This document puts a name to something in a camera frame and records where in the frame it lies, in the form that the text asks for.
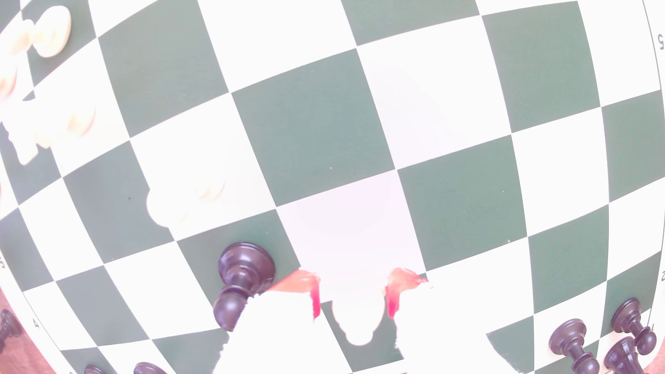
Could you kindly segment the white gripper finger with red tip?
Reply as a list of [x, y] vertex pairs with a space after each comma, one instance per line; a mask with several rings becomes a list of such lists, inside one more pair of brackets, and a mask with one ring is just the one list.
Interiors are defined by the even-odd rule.
[[453, 282], [406, 268], [388, 274], [388, 316], [407, 373], [514, 373], [481, 330], [471, 298]]
[[250, 298], [213, 373], [352, 373], [321, 311], [319, 284], [298, 269]]

